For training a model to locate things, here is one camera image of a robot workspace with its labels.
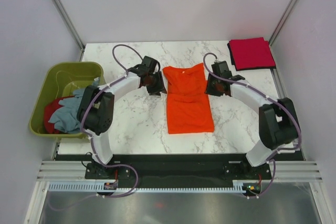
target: red folded cloth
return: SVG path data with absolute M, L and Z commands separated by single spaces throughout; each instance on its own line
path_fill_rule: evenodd
M 56 110 L 63 107 L 62 105 L 58 104 L 59 101 L 65 99 L 65 98 L 70 98 L 70 97 L 74 97 L 74 96 L 71 95 L 71 96 L 68 96 L 68 97 L 57 98 L 57 99 L 53 100 L 53 102 L 51 102 L 50 104 L 48 104 L 44 108 L 43 124 L 44 124 L 44 128 L 46 129 L 46 131 L 49 134 L 60 134 L 60 133 L 62 133 L 59 130 L 55 130 L 54 123 L 49 123 L 49 120 L 50 120 L 52 114 Z
M 233 39 L 229 42 L 236 70 L 275 68 L 275 62 L 264 38 Z

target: red cloth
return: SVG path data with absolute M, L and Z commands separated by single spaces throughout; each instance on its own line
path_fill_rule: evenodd
M 192 68 L 163 68 L 168 80 L 169 134 L 214 132 L 203 63 Z
M 53 100 L 53 102 L 51 102 L 50 104 L 48 104 L 45 108 L 44 108 L 44 116 L 43 116 L 43 124 L 44 124 L 44 128 L 46 129 L 46 131 L 49 134 L 60 134 L 62 132 L 60 132 L 59 130 L 55 130 L 54 128 L 54 123 L 49 123 L 48 121 L 50 120 L 52 114 L 58 110 L 59 108 L 63 107 L 62 105 L 59 105 L 58 102 L 65 99 L 65 98 L 69 98 L 69 97 L 61 97 L 61 98 L 57 98 L 56 100 Z
M 233 39 L 229 44 L 236 70 L 275 67 L 268 42 L 264 38 Z

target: gray wall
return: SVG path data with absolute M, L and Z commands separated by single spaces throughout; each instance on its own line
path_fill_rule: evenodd
M 289 0 L 62 0 L 85 43 L 269 38 Z
M 318 161 L 336 209 L 336 1 L 300 0 L 273 50 L 299 116 L 303 151 Z
M 46 71 L 79 59 L 79 48 L 51 0 L 0 0 L 0 223 L 19 224 L 52 140 L 28 121 Z

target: blue cloth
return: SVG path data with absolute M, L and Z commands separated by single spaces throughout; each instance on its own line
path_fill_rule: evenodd
M 99 79 L 95 79 L 93 86 L 99 85 Z M 58 102 L 63 107 L 56 110 L 50 117 L 49 123 L 54 128 L 64 133 L 76 134 L 80 132 L 80 122 L 77 120 L 77 112 L 83 98 L 85 89 L 77 89 L 72 92 L 74 97 L 65 98 Z

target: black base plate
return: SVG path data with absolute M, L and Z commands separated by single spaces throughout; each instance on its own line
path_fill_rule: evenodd
M 139 174 L 137 188 L 217 188 L 232 187 L 232 180 L 270 179 L 267 164 L 243 173 L 240 164 L 231 163 L 221 154 L 202 155 L 115 155 L 112 164 L 128 164 Z M 116 169 L 88 164 L 86 179 L 115 179 Z M 130 188 L 135 183 L 135 174 L 128 168 L 118 168 L 118 187 Z
M 249 172 L 243 172 L 242 166 L 237 162 L 225 162 L 224 172 L 227 179 L 232 180 L 259 180 L 259 175 L 263 179 L 271 179 L 271 172 L 268 164 L 252 167 Z

